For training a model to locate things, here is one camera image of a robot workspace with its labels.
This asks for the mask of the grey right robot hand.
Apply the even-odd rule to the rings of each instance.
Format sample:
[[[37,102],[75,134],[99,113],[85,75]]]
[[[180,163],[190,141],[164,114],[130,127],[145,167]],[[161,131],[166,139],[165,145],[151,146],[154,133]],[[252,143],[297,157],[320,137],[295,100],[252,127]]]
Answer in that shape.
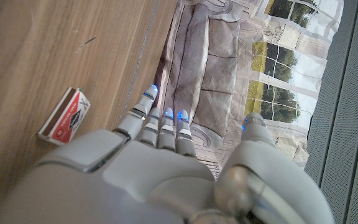
[[[151,85],[112,131],[49,152],[0,204],[0,223],[333,223],[314,181],[248,114],[218,177],[200,162],[188,114],[153,107]]]

